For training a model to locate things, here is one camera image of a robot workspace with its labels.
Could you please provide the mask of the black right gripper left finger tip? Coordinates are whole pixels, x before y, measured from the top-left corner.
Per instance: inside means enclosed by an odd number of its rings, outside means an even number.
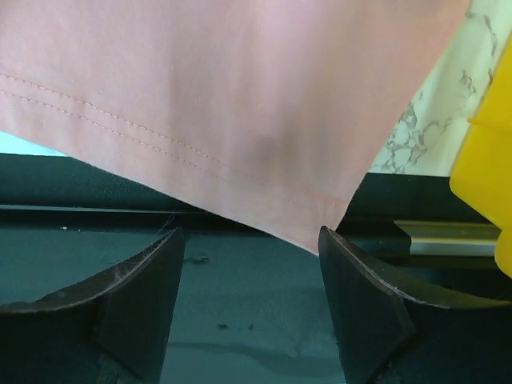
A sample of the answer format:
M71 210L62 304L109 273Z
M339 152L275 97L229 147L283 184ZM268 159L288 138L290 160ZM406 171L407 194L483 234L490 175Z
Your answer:
M182 275L174 229L35 302L1 307L3 383L158 383Z

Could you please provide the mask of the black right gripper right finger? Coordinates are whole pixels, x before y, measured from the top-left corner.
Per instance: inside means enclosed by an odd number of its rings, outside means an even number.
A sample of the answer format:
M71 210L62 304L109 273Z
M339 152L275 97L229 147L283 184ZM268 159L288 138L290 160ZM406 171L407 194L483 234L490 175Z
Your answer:
M510 382L510 302L426 282L327 227L318 251L348 383Z

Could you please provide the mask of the pink t shirt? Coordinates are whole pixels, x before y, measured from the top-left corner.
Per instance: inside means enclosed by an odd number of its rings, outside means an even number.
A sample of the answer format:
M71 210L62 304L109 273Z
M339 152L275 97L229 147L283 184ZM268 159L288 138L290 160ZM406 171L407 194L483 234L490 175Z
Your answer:
M466 1L4 1L1 128L316 253Z

